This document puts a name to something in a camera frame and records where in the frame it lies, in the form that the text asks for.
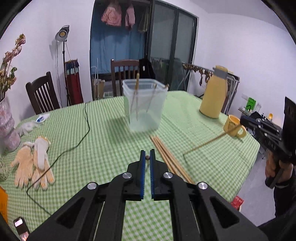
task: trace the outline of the bamboo stick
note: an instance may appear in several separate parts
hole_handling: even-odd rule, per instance
[[[184,168],[180,165],[178,160],[174,157],[174,155],[166,148],[166,146],[161,142],[158,136],[155,137],[156,141],[160,144],[166,155],[170,158],[173,165],[176,166],[180,174],[185,178],[188,183],[194,184],[194,181],[190,178]]]
[[[159,144],[154,140],[154,137],[150,136],[150,139],[152,140],[153,144],[155,145],[156,149],[158,150],[159,154],[161,155],[163,161],[168,166],[169,171],[173,174],[176,174],[177,173],[176,169],[171,166],[170,162],[168,161],[168,157],[164,154],[164,152],[161,149],[161,147],[159,146]]]
[[[131,111],[130,111],[130,113],[132,112],[132,109],[133,109],[133,103],[134,103],[135,96],[138,95],[139,78],[140,78],[140,74],[137,73],[137,80],[136,80],[135,90],[133,92],[133,99],[131,101]],[[136,98],[136,115],[137,115],[137,120],[138,120],[138,98]]]
[[[205,146],[205,145],[207,145],[207,144],[209,144],[209,143],[211,143],[211,142],[213,142],[213,141],[215,141],[215,140],[220,139],[221,137],[225,136],[226,134],[228,134],[228,133],[234,131],[234,130],[235,130],[236,128],[238,128],[239,126],[241,126],[241,125],[237,125],[237,126],[235,126],[234,128],[231,128],[230,130],[228,130],[227,132],[224,132],[224,133],[222,133],[221,135],[219,135],[219,136],[217,136],[217,137],[215,137],[215,138],[213,138],[213,139],[207,141],[206,143],[201,144],[201,145],[199,145],[199,146],[197,146],[197,147],[194,147],[193,149],[191,149],[191,150],[189,150],[189,151],[187,151],[187,152],[184,152],[184,153],[183,153],[183,157],[184,157],[186,154],[188,154],[188,153],[190,153],[190,152],[192,152],[192,151],[195,151],[195,150],[197,150],[197,149],[199,149],[199,148],[201,148],[201,147],[203,147],[203,146]]]
[[[146,113],[148,112],[148,110],[149,110],[149,108],[150,108],[151,102],[152,102],[153,97],[154,97],[154,95],[155,95],[156,87],[157,87],[157,84],[155,84],[155,86],[154,86],[154,90],[153,90],[153,93],[152,93],[152,97],[151,97],[151,99],[150,99],[150,102],[149,102],[148,108],[147,108],[147,110],[146,110]]]

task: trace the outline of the flower vase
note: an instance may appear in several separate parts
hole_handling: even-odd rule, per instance
[[[14,151],[20,144],[20,136],[14,129],[15,121],[12,118],[7,98],[0,102],[0,138],[8,151]]]

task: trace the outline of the dining table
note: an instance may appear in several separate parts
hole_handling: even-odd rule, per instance
[[[157,130],[132,132],[125,120],[123,96],[96,100],[53,110],[50,117],[21,142],[34,142],[38,136],[50,141],[49,163],[61,155],[52,168],[55,183],[46,191],[31,188],[29,194],[53,214],[89,182],[104,184],[126,172],[128,164],[139,160],[141,150],[155,149],[156,159],[163,161],[150,135],[157,135],[176,157],[191,179],[206,182],[231,202],[252,169],[259,143],[249,134],[241,139],[225,135],[183,157],[183,153],[223,133],[227,116],[211,119],[199,111],[201,99],[184,92],[169,91]],[[36,120],[30,117],[19,123]],[[14,160],[17,150],[5,153],[5,165]],[[8,194],[8,223],[16,233],[13,220],[23,217],[34,231],[49,215],[26,194],[16,188],[16,167],[0,186]],[[140,202],[127,201],[122,240],[173,240],[169,201],[153,201],[150,168],[146,163],[145,194]]]

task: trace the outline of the person's hand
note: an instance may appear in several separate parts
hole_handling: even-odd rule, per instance
[[[282,161],[279,161],[279,166],[284,169],[282,176],[278,180],[278,183],[282,183],[291,178],[292,172],[293,172],[293,164],[283,163]],[[271,151],[268,151],[268,157],[267,157],[266,166],[265,166],[265,176],[274,177],[275,169],[276,169],[276,163],[274,162],[274,155]]]

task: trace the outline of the yellow mug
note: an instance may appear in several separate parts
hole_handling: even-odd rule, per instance
[[[247,134],[247,130],[244,126],[241,126],[240,125],[240,120],[239,118],[237,118],[236,116],[234,115],[229,115],[228,118],[227,118],[227,121],[223,127],[223,130],[225,132],[231,130],[235,128],[233,131],[229,132],[228,135],[232,136],[232,137],[238,137],[238,138],[243,138],[246,136]]]

